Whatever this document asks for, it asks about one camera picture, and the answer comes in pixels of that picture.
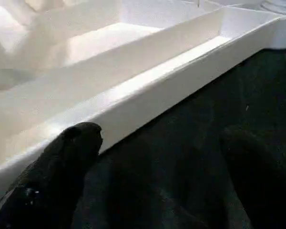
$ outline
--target dark fabric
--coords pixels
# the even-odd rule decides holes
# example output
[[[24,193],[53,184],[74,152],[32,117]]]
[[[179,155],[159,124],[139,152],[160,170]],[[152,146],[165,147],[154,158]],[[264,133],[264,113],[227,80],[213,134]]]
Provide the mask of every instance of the dark fabric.
[[[235,124],[274,130],[286,162],[286,51],[257,53],[108,150],[72,228],[252,228],[220,151]]]

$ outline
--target white plastic divider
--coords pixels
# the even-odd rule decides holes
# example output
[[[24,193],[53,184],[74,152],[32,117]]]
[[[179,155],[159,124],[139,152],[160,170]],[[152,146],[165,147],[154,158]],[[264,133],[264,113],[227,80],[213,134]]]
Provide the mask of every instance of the white plastic divider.
[[[61,42],[118,22],[120,8],[119,0],[90,0],[45,12],[37,20],[56,42]]]
[[[222,10],[202,15],[0,93],[0,138],[31,128],[218,36],[223,15]]]

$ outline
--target black glove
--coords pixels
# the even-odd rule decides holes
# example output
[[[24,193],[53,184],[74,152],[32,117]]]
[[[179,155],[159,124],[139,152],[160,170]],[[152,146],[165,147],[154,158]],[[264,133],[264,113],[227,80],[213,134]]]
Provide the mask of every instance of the black glove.
[[[83,180],[102,145],[101,128],[81,123],[63,131],[2,198],[0,229],[66,229]]]
[[[271,140],[265,136],[272,135]],[[238,197],[256,229],[286,229],[286,166],[271,152],[271,130],[233,126],[222,136],[222,152]]]

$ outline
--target white plastic tray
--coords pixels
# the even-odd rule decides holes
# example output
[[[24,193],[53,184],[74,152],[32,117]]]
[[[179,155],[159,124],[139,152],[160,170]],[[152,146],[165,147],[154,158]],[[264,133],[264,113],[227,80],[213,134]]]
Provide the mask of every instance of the white plastic tray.
[[[63,129],[100,124],[103,152],[257,51],[286,48],[286,15],[248,0],[26,1],[0,1],[0,197]]]

